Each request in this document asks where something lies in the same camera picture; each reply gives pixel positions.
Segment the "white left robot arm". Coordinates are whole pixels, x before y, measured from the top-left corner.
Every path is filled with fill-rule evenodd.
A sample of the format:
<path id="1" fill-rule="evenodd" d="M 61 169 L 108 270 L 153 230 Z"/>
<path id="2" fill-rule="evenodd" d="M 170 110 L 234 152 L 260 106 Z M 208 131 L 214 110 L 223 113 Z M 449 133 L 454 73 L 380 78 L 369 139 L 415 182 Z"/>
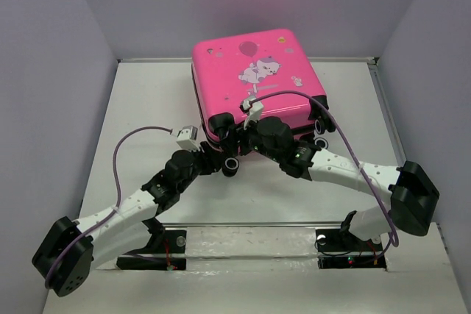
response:
<path id="1" fill-rule="evenodd" d="M 56 220 L 32 258 L 46 288 L 59 297 L 74 292 L 106 254 L 116 257 L 132 251 L 131 246 L 113 248 L 110 243 L 134 226 L 143 227 L 137 236 L 143 249 L 159 249 L 164 228 L 157 216 L 173 207 L 198 176 L 220 171 L 226 157 L 207 142 L 196 151 L 178 150 L 163 170 L 127 198 L 118 196 L 116 204 L 75 221 L 67 216 Z"/>

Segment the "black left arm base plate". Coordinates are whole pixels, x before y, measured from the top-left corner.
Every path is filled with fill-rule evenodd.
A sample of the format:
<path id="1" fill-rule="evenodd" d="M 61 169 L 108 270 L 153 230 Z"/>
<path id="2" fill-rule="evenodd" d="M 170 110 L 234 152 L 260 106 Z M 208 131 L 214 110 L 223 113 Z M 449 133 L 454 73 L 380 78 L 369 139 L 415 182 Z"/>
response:
<path id="1" fill-rule="evenodd" d="M 187 231 L 167 229 L 152 236 L 148 244 L 117 258 L 116 266 L 129 271 L 185 271 Z"/>

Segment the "pink hard-shell suitcase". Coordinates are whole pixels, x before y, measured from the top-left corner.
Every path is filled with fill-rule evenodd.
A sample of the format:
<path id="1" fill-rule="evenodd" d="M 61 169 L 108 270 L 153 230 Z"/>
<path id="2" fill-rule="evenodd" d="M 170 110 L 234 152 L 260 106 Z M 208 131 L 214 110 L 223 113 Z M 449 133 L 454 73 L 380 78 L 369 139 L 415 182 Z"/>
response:
<path id="1" fill-rule="evenodd" d="M 212 147 L 226 154 L 222 172 L 234 176 L 242 146 L 230 126 L 246 118 L 240 105 L 269 93 L 263 114 L 288 124 L 297 138 L 334 132 L 327 94 L 300 42 L 289 29 L 204 40 L 192 50 L 192 79 L 202 128 Z"/>

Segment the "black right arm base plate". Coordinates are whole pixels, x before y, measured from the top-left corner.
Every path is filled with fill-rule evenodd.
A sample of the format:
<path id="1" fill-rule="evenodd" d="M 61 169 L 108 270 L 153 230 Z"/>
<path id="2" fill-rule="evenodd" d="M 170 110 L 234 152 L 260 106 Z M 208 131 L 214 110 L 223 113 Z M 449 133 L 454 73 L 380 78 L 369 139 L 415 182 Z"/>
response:
<path id="1" fill-rule="evenodd" d="M 359 240 L 340 229 L 317 229 L 314 246 L 321 270 L 387 268 L 382 243 Z"/>

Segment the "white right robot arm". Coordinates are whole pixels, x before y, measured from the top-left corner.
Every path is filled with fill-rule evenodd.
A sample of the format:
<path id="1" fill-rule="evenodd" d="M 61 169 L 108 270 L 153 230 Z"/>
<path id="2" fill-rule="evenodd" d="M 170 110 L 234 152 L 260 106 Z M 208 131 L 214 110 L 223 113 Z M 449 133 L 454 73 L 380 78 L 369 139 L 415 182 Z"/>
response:
<path id="1" fill-rule="evenodd" d="M 294 138 L 278 117 L 248 121 L 238 128 L 241 150 L 267 157 L 287 175 L 326 182 L 371 195 L 376 204 L 353 210 L 341 223 L 340 244 L 356 249 L 364 241 L 397 231 L 427 235 L 439 191 L 423 167 L 410 160 L 402 166 L 377 165 L 346 158 Z"/>

